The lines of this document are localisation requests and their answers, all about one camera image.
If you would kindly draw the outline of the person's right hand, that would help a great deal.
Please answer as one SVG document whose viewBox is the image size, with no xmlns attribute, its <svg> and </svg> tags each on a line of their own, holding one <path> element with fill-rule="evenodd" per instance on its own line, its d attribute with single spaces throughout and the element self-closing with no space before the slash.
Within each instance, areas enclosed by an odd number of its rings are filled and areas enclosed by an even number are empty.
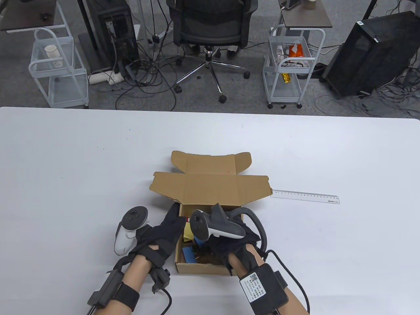
<svg viewBox="0 0 420 315">
<path fill-rule="evenodd" d="M 246 245 L 252 245 L 258 254 L 261 254 L 262 251 L 257 248 L 257 242 L 261 240 L 260 236 L 254 233 L 246 224 L 241 220 L 238 219 L 234 221 L 240 227 L 243 228 L 245 231 L 245 237 L 241 239 L 233 239 L 224 236 L 215 237 L 211 235 L 208 240 L 209 248 L 211 252 L 218 256 L 222 263 L 225 265 L 227 270 L 229 271 L 230 276 L 232 276 L 232 270 L 234 269 L 232 265 L 229 263 L 229 254 L 234 254 L 236 258 L 243 264 L 243 266 L 247 269 L 247 271 L 253 270 L 257 268 L 256 258 L 251 258 L 251 254 L 246 254 Z"/>
</svg>

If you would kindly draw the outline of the person's left hand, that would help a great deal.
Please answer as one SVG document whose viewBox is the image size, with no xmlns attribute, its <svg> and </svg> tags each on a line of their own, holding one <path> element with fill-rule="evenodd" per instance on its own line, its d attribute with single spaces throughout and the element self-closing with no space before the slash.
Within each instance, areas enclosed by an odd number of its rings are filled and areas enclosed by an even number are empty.
<svg viewBox="0 0 420 315">
<path fill-rule="evenodd" d="M 136 246 L 129 252 L 131 263 L 136 256 L 144 256 L 154 268 L 162 268 L 174 252 L 184 233 L 186 218 L 179 215 L 180 204 L 174 203 L 160 225 L 146 225 L 136 232 Z"/>
</svg>

